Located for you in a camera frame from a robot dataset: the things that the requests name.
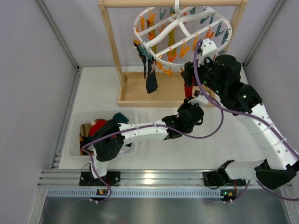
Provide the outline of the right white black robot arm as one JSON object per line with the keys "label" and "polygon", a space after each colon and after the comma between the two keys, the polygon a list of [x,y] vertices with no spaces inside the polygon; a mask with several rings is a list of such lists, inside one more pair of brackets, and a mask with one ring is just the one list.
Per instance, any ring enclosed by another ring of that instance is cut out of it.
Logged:
{"label": "right white black robot arm", "polygon": [[184,64],[181,76],[186,85],[206,86],[217,94],[223,110],[245,126],[265,156],[260,161],[230,160],[218,171],[229,180],[255,180],[269,189],[290,182],[299,170],[299,154],[282,137],[257,91],[241,82],[241,64],[231,55],[206,57],[201,65],[198,62]]}

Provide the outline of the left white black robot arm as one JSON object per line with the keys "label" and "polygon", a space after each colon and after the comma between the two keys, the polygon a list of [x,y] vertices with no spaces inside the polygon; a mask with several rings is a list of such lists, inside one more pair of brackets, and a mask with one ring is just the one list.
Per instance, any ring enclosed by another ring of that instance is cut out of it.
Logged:
{"label": "left white black robot arm", "polygon": [[190,134],[195,126],[203,122],[204,112],[198,103],[191,104],[187,100],[178,108],[177,115],[170,115],[161,120],[143,124],[119,123],[116,119],[100,121],[99,128],[90,136],[94,155],[91,173],[94,179],[107,174],[106,163],[120,153],[124,145],[144,140],[172,140]]}

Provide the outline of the white clip hanger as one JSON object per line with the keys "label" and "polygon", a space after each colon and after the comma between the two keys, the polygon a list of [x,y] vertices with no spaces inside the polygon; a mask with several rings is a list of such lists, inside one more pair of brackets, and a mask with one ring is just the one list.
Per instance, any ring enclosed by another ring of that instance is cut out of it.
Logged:
{"label": "white clip hanger", "polygon": [[[173,29],[175,44],[168,47],[168,34]],[[134,39],[140,43],[147,61],[155,59],[156,68],[169,76],[172,70],[183,68],[186,62],[193,60],[198,40],[211,39],[219,55],[225,52],[232,37],[230,22],[215,9],[209,6],[180,7],[178,1],[175,1],[174,7],[143,10],[135,18],[133,30]],[[168,56],[173,48],[177,49],[176,54]]]}

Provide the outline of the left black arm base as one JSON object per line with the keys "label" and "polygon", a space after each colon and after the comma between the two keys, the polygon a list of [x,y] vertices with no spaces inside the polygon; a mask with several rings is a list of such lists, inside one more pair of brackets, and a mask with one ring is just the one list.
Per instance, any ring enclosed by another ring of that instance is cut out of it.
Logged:
{"label": "left black arm base", "polygon": [[[120,172],[108,171],[102,179],[109,186],[119,186],[120,175]],[[105,184],[99,178],[94,178],[91,171],[85,171],[80,174],[79,186],[105,186]]]}

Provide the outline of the red sock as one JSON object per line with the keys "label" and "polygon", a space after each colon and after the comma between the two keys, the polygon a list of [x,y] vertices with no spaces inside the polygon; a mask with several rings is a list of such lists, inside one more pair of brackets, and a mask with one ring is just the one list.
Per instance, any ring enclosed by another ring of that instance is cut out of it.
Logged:
{"label": "red sock", "polygon": [[94,135],[107,123],[107,120],[99,119],[94,125],[90,128],[88,136],[94,137]]}
{"label": "red sock", "polygon": [[194,82],[192,82],[191,85],[187,85],[184,83],[184,92],[185,92],[185,98],[189,99],[192,97],[192,90],[193,90]]}

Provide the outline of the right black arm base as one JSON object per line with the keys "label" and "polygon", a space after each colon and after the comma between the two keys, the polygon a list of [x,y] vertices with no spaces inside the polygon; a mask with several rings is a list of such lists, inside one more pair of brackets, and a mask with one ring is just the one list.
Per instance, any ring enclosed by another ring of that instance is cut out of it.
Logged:
{"label": "right black arm base", "polygon": [[222,186],[245,186],[246,181],[242,179],[230,179],[228,175],[220,171],[203,172],[204,185],[207,187],[222,187]]}

